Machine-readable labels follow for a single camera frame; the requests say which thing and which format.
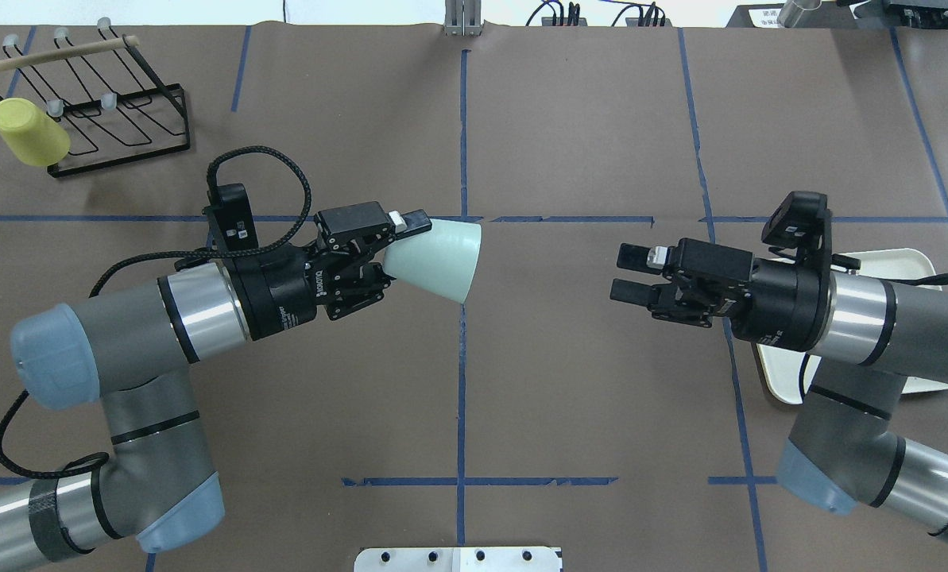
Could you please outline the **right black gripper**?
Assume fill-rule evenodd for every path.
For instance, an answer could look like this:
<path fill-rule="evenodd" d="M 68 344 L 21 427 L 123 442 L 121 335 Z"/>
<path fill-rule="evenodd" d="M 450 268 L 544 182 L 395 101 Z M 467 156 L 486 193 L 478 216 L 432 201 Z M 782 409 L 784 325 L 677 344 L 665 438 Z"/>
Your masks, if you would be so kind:
<path fill-rule="evenodd" d="M 622 243 L 617 268 L 662 276 L 656 285 L 613 279 L 610 299 L 646 307 L 661 321 L 710 328 L 726 318 L 734 336 L 808 350 L 826 323 L 829 250 L 800 243 L 792 261 L 684 238 L 673 246 Z"/>

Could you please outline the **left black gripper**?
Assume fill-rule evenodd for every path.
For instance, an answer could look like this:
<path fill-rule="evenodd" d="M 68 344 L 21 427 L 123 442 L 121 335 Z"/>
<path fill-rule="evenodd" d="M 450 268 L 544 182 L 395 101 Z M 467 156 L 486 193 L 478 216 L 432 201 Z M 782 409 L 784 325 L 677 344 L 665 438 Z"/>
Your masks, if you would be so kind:
<path fill-rule="evenodd" d="M 318 211 L 318 237 L 268 253 L 230 259 L 230 278 L 259 340 L 313 321 L 325 307 L 335 321 L 383 300 L 390 278 L 374 261 L 395 239 L 429 232 L 426 210 L 388 214 L 379 203 Z"/>

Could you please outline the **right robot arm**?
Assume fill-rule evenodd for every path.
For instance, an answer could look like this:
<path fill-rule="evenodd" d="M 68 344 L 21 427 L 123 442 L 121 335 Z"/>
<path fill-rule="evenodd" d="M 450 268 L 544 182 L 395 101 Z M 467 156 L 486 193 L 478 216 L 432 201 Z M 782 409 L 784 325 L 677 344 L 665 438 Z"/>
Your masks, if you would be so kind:
<path fill-rule="evenodd" d="M 692 238 L 623 243 L 618 267 L 662 282 L 616 279 L 610 296 L 659 321 L 710 328 L 723 316 L 738 339 L 818 356 L 776 481 L 830 513 L 888 509 L 948 543 L 948 454 L 888 427 L 909 377 L 948 385 L 948 292 L 856 275 L 855 258 L 812 232 L 768 245 L 792 261 Z"/>

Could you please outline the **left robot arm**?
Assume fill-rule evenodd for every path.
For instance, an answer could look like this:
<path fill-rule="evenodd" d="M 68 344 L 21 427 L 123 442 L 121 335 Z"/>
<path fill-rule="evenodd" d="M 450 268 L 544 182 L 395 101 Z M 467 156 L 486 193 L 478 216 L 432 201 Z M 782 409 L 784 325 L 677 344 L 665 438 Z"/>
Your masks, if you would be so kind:
<path fill-rule="evenodd" d="M 48 409 L 99 403 L 113 449 L 58 470 L 0 462 L 23 485 L 0 495 L 0 571 L 27 571 L 133 537 L 148 554 L 212 532 L 226 508 L 190 382 L 194 363 L 381 300 L 393 257 L 443 228 L 379 203 L 315 217 L 317 239 L 259 247 L 209 209 L 215 249 L 152 283 L 60 304 L 17 323 L 11 353 L 25 395 Z"/>

